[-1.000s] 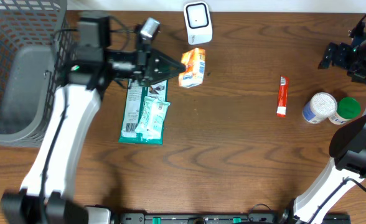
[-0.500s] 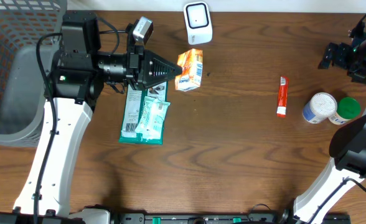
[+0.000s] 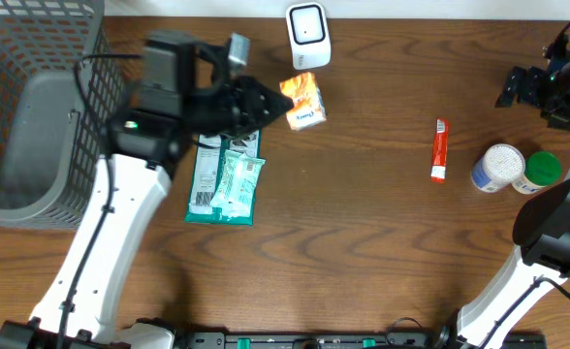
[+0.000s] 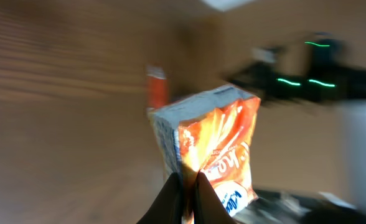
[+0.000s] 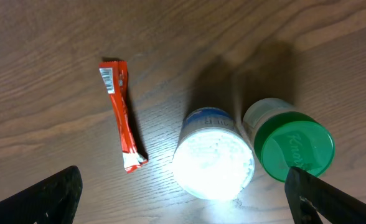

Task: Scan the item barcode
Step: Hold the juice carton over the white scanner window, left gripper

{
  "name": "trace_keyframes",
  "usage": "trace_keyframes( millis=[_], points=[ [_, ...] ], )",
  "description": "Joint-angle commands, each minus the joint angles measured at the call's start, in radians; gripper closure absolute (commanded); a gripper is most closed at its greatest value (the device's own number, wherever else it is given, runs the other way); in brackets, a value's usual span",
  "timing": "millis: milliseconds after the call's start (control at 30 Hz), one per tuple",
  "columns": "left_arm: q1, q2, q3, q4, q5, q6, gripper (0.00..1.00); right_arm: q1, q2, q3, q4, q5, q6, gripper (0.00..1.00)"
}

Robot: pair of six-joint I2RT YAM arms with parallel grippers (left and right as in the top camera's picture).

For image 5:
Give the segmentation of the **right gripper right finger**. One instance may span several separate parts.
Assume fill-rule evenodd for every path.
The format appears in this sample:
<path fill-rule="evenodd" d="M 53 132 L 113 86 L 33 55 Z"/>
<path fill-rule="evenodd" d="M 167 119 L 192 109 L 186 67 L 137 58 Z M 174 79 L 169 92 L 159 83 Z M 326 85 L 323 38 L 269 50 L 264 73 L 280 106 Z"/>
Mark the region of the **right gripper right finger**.
<path fill-rule="evenodd" d="M 284 190 L 295 224 L 366 223 L 366 204 L 298 167 L 291 167 Z"/>

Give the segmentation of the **red snack sachet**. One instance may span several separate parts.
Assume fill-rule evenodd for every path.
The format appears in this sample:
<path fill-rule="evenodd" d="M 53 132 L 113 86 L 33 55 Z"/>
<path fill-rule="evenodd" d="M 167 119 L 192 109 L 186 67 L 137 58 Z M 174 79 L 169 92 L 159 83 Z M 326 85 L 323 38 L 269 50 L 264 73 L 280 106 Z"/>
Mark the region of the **red snack sachet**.
<path fill-rule="evenodd" d="M 124 60 L 114 60 L 99 64 L 100 75 L 106 86 L 115 113 L 120 134 L 124 169 L 132 173 L 148 163 L 139 153 L 129 124 L 129 110 L 126 103 L 128 93 L 128 66 Z"/>

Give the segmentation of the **white cylindrical container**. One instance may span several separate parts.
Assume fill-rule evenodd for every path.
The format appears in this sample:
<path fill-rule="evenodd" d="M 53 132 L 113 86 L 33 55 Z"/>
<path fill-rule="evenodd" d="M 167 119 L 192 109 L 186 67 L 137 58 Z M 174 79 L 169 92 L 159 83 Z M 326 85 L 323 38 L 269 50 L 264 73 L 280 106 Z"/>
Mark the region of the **white cylindrical container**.
<path fill-rule="evenodd" d="M 182 122 L 172 170 L 176 182 L 197 198 L 233 200 L 250 183 L 255 160 L 233 118 L 203 107 Z"/>

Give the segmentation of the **green-lid seasoning jar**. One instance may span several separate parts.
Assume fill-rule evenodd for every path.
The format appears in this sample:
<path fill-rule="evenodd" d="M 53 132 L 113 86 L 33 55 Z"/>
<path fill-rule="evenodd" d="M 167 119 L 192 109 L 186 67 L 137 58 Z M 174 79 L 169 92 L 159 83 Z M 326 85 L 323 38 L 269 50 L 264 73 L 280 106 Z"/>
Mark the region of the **green-lid seasoning jar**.
<path fill-rule="evenodd" d="M 246 111 L 242 125 L 267 174 L 284 182 L 291 167 L 318 177 L 333 161 L 332 134 L 279 98 L 265 98 Z"/>

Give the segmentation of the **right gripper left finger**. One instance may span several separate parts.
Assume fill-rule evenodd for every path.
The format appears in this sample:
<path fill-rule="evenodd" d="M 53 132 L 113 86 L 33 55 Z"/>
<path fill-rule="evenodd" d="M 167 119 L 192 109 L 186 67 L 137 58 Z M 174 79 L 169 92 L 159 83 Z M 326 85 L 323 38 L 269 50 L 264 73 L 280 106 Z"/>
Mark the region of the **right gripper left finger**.
<path fill-rule="evenodd" d="M 0 201 L 0 223 L 72 224 L 83 182 L 70 166 Z"/>

